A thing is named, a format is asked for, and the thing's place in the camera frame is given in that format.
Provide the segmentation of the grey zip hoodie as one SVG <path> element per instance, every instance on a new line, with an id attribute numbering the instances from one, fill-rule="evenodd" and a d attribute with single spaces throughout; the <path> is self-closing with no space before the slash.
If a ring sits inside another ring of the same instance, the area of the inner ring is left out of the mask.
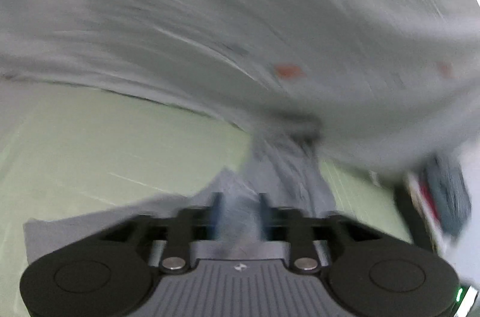
<path id="1" fill-rule="evenodd" d="M 132 205 L 65 220 L 29 220 L 24 224 L 28 263 L 134 215 L 174 217 L 187 207 L 206 206 L 222 193 L 219 230 L 213 241 L 194 244 L 201 259 L 276 259 L 285 249 L 264 241 L 260 231 L 260 193 L 274 207 L 301 210 L 323 218 L 337 210 L 335 197 L 320 174 L 320 129 L 312 121 L 271 122 L 257 131 L 239 171 L 222 169 L 191 197 L 160 194 Z"/>

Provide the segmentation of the stack of folded clothes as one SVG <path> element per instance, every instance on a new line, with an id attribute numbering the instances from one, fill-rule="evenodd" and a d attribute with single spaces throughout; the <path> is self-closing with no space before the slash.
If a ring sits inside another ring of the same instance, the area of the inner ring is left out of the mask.
<path id="1" fill-rule="evenodd" d="M 472 213 L 470 193 L 458 161 L 437 154 L 405 178 L 413 207 L 426 226 L 433 249 L 455 245 Z"/>

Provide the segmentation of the green grid cutting mat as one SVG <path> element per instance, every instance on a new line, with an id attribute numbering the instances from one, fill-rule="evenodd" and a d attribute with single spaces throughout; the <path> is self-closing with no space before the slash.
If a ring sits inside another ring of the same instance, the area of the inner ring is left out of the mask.
<path id="1" fill-rule="evenodd" d="M 1 83 L 1 314 L 25 316 L 27 220 L 61 220 L 161 194 L 191 196 L 238 170 L 230 124 L 102 90 Z"/>

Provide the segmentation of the light grey printed backdrop cloth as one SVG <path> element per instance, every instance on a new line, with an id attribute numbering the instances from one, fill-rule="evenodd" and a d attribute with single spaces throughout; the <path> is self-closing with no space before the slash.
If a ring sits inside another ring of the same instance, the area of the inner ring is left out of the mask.
<path id="1" fill-rule="evenodd" d="M 399 172 L 479 133 L 479 0 L 1 0 L 1 72 Z"/>

